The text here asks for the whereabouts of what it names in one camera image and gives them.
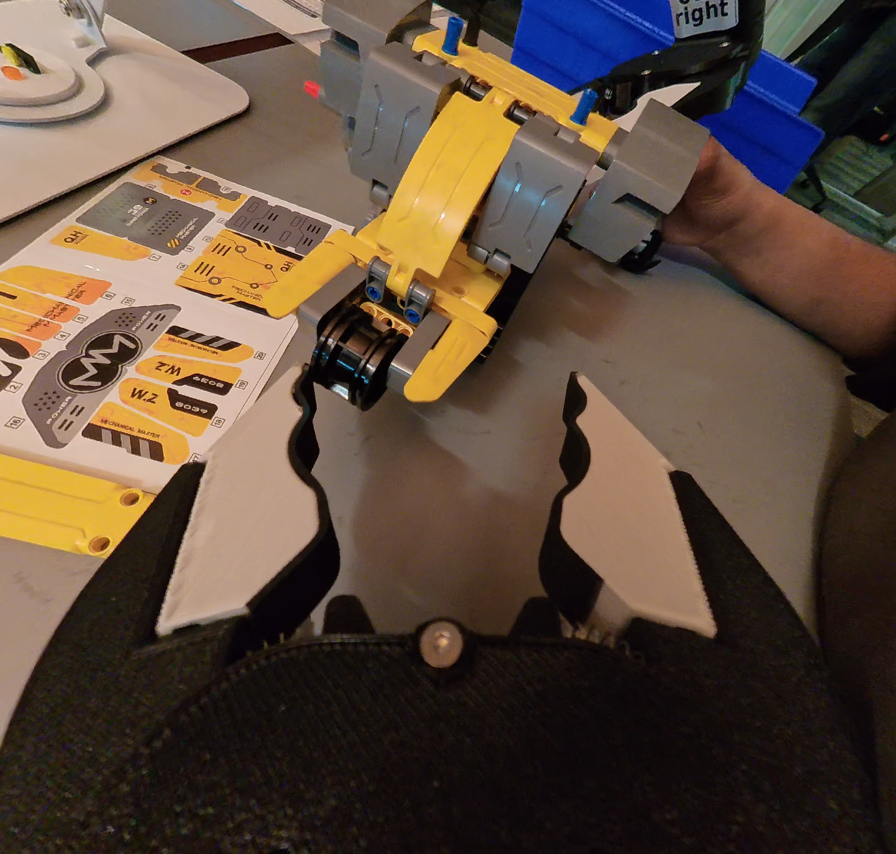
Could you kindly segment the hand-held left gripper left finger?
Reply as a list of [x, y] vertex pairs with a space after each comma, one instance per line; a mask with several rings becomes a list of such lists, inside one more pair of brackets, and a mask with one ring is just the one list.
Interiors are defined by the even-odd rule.
[[288, 638], [340, 569], [319, 454], [310, 367], [280, 377], [207, 458], [158, 636], [237, 617], [248, 647]]

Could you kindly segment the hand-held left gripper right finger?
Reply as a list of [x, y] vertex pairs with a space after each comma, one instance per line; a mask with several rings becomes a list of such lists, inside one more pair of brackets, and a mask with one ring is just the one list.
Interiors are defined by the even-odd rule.
[[539, 576], [573, 634], [611, 643], [640, 617], [713, 637], [671, 465], [583, 374], [570, 375], [563, 419], [566, 485]]

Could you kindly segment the yellow plastic toy plate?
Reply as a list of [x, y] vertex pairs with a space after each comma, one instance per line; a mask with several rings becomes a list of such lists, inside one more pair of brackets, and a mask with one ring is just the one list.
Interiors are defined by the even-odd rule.
[[1, 535], [107, 557], [155, 496], [73, 471], [1, 456]]

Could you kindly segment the yellow grey toy brick vehicle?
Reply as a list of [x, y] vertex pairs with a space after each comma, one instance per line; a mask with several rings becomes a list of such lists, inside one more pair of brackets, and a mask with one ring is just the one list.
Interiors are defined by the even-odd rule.
[[266, 296], [316, 334], [310, 374], [358, 409], [439, 399], [491, 347], [556, 237], [652, 265], [708, 131], [647, 96], [623, 126], [483, 52], [434, 0], [327, 0], [328, 105], [377, 215]]

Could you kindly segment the person's right forearm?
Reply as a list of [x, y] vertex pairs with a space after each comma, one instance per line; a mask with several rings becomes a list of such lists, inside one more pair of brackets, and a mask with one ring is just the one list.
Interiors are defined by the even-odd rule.
[[894, 354], [895, 256], [768, 188], [720, 156], [698, 248], [750, 293], [841, 355]]

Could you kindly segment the person's right hand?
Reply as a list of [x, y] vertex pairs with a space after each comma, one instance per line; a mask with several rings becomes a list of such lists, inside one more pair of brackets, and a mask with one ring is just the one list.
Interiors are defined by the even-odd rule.
[[684, 196], [662, 221], [665, 242], [702, 247], [728, 231], [740, 215], [751, 178], [745, 166], [710, 137]]

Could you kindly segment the blue storage bin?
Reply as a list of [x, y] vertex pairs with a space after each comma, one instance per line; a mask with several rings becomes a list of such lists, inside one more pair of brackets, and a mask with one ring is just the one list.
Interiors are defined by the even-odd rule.
[[[673, 41], [669, 0], [522, 0], [511, 60], [568, 90]], [[732, 106], [700, 123], [784, 193], [823, 138], [800, 116], [814, 87], [813, 77], [762, 51]]]

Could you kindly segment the yellow grey sticker sheet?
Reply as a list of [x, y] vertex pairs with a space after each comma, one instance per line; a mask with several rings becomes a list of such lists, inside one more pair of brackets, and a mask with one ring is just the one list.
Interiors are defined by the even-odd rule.
[[161, 490], [261, 394], [297, 330], [263, 306], [336, 229], [138, 165], [2, 265], [2, 453]]

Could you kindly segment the person's dark brown shirt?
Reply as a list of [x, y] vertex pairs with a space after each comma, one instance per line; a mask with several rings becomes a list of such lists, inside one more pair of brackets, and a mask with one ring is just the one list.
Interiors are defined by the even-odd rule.
[[847, 365], [847, 389], [888, 412], [843, 462], [821, 542], [820, 626], [834, 686], [895, 844], [895, 356]]

